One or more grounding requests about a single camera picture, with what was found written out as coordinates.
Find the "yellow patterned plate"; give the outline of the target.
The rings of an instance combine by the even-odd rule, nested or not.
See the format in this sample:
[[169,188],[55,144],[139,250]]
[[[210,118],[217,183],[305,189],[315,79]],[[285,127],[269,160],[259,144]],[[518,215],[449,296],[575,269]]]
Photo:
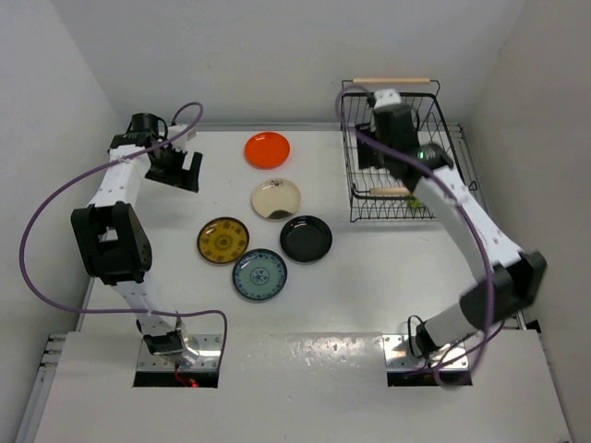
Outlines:
[[244,223],[233,217],[219,217],[200,229],[197,249],[205,261],[227,265],[246,253],[249,241],[249,231]]

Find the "orange plate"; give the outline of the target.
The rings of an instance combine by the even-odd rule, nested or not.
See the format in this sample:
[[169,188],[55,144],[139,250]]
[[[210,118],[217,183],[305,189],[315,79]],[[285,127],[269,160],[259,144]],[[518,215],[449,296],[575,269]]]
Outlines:
[[261,132],[246,143],[247,162],[258,169],[270,170],[281,166],[289,157],[291,146],[286,137],[276,132]]

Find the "cream plate with ink painting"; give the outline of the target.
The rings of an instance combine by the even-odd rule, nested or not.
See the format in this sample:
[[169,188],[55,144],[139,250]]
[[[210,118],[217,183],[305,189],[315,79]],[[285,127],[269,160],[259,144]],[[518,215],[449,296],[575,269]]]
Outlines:
[[263,219],[278,221],[295,215],[300,208],[299,188],[285,178],[272,178],[257,185],[251,194],[253,210]]

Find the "black plate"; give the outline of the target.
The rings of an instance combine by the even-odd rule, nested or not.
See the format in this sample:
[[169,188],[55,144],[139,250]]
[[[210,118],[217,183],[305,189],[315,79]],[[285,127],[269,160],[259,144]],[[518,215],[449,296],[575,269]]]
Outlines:
[[280,232],[283,252],[298,263],[324,258],[332,248],[332,230],[322,219],[301,215],[288,221]]

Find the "blue white patterned plate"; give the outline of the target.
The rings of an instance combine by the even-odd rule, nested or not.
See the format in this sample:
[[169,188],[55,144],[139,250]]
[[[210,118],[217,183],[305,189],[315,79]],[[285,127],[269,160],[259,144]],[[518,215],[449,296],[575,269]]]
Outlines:
[[287,282],[284,260],[265,248],[251,249],[234,265],[232,284],[236,292],[252,303],[262,303],[278,295]]

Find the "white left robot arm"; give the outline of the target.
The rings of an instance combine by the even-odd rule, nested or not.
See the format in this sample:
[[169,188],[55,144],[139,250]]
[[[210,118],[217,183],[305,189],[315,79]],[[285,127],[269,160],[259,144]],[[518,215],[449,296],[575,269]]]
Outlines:
[[134,114],[127,131],[112,140],[112,166],[98,191],[70,221],[86,271],[112,287],[134,310],[142,338],[152,355],[189,366],[199,345],[185,331],[180,316],[166,306],[150,269],[151,243],[134,210],[140,186],[148,179],[193,193],[199,190],[200,153],[188,154],[189,131],[160,149],[168,127],[154,114]]

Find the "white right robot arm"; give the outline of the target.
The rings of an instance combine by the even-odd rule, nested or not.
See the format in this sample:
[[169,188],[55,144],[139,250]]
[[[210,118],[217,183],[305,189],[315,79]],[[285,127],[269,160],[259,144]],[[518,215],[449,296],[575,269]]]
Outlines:
[[373,134],[360,140],[381,165],[445,228],[475,280],[458,302],[416,328],[414,344],[428,356],[446,344],[487,331],[537,299],[548,263],[526,252],[495,224],[465,185],[452,158],[437,143],[422,144],[411,106],[375,101]]

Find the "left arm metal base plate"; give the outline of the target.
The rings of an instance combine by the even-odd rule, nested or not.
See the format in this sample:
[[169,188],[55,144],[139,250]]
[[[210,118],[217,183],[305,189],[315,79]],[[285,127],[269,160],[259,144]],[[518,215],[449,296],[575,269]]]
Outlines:
[[[182,372],[216,371],[222,348],[220,334],[196,334],[188,338],[188,357],[179,363]],[[152,355],[142,341],[136,363],[139,372],[173,372],[175,362],[158,355]]]

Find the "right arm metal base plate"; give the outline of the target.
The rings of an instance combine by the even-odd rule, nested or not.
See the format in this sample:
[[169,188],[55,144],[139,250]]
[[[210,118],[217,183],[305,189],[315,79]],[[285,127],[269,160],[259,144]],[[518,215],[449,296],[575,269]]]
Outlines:
[[438,368],[441,371],[465,371],[470,368],[462,343],[445,344],[429,357],[412,354],[407,334],[382,336],[386,369],[392,373],[414,372]]

